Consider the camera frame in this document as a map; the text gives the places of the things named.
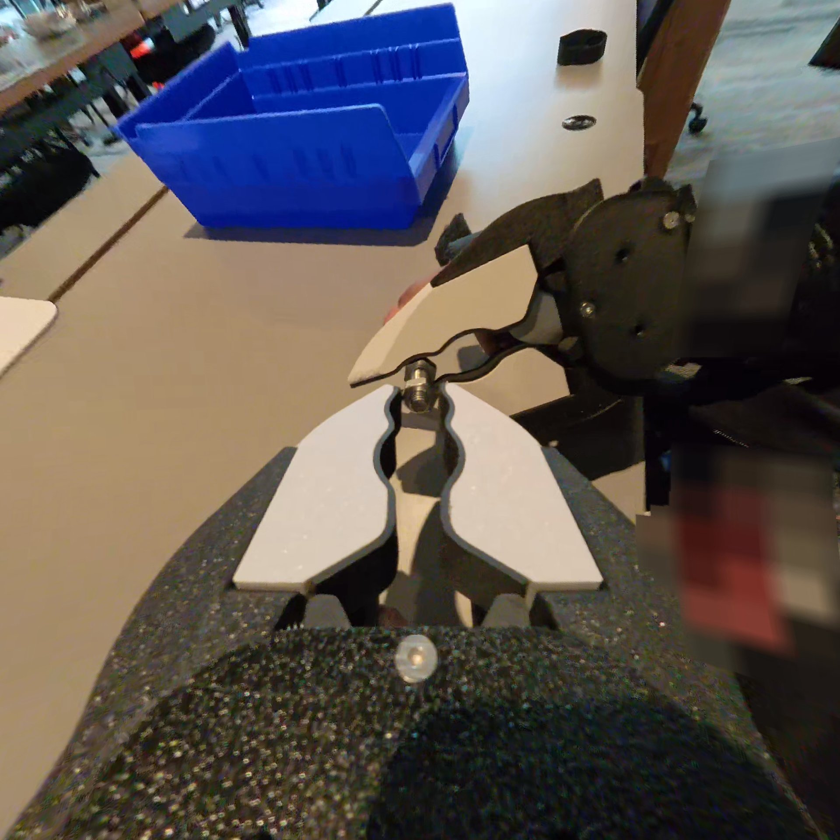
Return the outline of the wooden desk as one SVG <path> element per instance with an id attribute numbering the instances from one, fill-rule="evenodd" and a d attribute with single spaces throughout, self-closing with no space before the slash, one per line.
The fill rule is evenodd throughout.
<path id="1" fill-rule="evenodd" d="M 21 35 L 1 48 L 1 112 L 47 87 L 55 79 L 100 55 L 144 24 L 135 2 L 106 2 L 95 20 L 70 32 L 39 41 Z"/>

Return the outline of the silver metal bolt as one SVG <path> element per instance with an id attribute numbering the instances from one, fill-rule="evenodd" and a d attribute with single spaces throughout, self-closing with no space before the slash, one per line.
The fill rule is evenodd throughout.
<path id="1" fill-rule="evenodd" d="M 405 369 L 402 401 L 415 414 L 430 412 L 437 401 L 436 374 L 432 367 L 409 366 Z"/>

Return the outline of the blue plastic storage bin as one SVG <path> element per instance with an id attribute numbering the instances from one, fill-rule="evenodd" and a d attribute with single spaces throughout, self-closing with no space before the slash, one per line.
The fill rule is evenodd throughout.
<path id="1" fill-rule="evenodd" d="M 444 3 L 219 47 L 116 131 L 205 228 L 405 229 L 468 103 Z"/>

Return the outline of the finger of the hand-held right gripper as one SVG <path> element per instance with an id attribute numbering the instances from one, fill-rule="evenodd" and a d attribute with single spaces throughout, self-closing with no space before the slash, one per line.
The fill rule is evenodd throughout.
<path id="1" fill-rule="evenodd" d="M 426 284 L 366 344 L 349 385 L 377 382 L 419 359 L 431 359 L 458 337 L 501 331 L 528 315 L 538 270 L 527 245 L 448 280 Z"/>
<path id="2" fill-rule="evenodd" d="M 552 345 L 530 344 L 515 339 L 509 332 L 489 333 L 490 348 L 479 341 L 480 336 L 470 335 L 471 343 L 457 350 L 458 369 L 440 375 L 440 386 L 446 384 L 471 384 L 496 373 L 504 362 L 534 355 L 540 361 L 559 367 L 559 356 Z"/>

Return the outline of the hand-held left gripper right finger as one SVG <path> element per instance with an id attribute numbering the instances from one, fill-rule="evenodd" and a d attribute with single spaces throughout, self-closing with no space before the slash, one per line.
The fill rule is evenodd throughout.
<path id="1" fill-rule="evenodd" d="M 591 592 L 603 576 L 552 466 L 557 453 L 459 385 L 441 394 L 455 463 L 440 498 L 461 592 Z"/>

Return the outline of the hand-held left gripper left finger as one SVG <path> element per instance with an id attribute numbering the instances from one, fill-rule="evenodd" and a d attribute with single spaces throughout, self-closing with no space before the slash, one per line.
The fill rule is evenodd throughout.
<path id="1" fill-rule="evenodd" d="M 398 389 L 383 385 L 300 441 L 234 573 L 242 591 L 383 592 L 396 576 Z"/>

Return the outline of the wooden post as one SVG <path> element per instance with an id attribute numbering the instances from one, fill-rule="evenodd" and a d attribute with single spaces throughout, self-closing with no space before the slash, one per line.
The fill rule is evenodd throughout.
<path id="1" fill-rule="evenodd" d="M 664 177 L 669 168 L 730 4 L 656 2 L 638 32 L 646 175 Z"/>

